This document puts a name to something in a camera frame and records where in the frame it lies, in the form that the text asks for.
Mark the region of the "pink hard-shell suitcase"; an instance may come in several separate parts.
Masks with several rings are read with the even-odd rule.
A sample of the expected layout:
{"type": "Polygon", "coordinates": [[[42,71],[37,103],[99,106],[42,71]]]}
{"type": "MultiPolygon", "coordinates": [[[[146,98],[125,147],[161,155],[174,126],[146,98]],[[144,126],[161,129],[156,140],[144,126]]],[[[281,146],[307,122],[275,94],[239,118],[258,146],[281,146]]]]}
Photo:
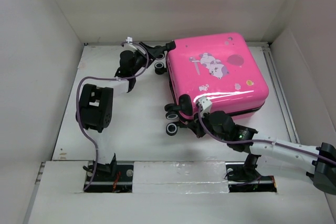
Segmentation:
{"type": "Polygon", "coordinates": [[[240,116],[258,111],[268,97],[267,83],[239,33],[176,39],[155,46],[153,55],[165,59],[154,65],[155,73],[168,74],[174,99],[164,107],[170,136],[179,127],[197,130],[199,100],[209,100],[211,112],[240,116]]]}

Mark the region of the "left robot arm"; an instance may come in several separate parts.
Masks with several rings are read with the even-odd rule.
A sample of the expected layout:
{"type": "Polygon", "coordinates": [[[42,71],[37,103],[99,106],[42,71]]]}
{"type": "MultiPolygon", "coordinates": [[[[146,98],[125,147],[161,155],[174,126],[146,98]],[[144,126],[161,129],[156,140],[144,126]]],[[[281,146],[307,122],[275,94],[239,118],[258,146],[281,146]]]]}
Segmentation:
{"type": "Polygon", "coordinates": [[[86,133],[86,130],[101,133],[109,126],[112,120],[114,89],[98,87],[86,81],[121,82],[126,85],[125,91],[128,93],[134,88],[136,78],[142,75],[154,61],[163,59],[165,53],[171,49],[168,44],[151,47],[143,42],[131,41],[125,41],[121,46],[125,50],[120,53],[119,67],[113,78],[84,77],[79,81],[76,90],[76,121],[83,135],[95,147],[95,160],[92,165],[83,167],[85,171],[91,173],[91,178],[94,178],[96,173],[105,180],[112,180],[117,175],[115,161],[98,163],[98,143],[86,133]]]}

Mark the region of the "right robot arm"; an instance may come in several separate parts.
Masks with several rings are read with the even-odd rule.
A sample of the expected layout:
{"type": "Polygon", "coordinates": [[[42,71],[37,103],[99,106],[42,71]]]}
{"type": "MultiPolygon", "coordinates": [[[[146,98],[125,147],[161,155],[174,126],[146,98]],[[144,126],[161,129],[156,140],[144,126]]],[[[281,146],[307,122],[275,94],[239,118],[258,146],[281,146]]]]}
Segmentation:
{"type": "Polygon", "coordinates": [[[281,140],[255,139],[255,129],[236,124],[223,111],[194,116],[200,132],[248,156],[238,173],[241,186],[268,176],[294,177],[311,182],[320,191],[335,194],[335,147],[323,142],[319,146],[281,140]]]}

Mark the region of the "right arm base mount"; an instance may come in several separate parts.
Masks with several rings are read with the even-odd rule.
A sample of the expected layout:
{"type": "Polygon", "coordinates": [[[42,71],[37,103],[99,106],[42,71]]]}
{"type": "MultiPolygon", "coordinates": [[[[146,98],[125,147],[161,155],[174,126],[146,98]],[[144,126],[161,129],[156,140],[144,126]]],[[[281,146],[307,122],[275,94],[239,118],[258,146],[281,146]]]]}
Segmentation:
{"type": "Polygon", "coordinates": [[[244,162],[226,162],[224,179],[230,193],[276,193],[273,176],[262,176],[257,171],[258,155],[248,154],[244,162]]]}

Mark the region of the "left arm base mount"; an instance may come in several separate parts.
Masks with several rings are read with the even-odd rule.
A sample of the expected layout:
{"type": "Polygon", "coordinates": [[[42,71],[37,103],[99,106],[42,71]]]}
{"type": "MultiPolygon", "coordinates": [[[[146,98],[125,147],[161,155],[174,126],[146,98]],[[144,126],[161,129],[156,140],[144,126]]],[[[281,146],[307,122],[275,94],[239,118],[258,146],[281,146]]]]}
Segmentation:
{"type": "Polygon", "coordinates": [[[133,186],[134,163],[115,162],[110,164],[98,164],[91,184],[93,164],[84,166],[86,180],[83,190],[86,193],[131,193],[133,186]]]}

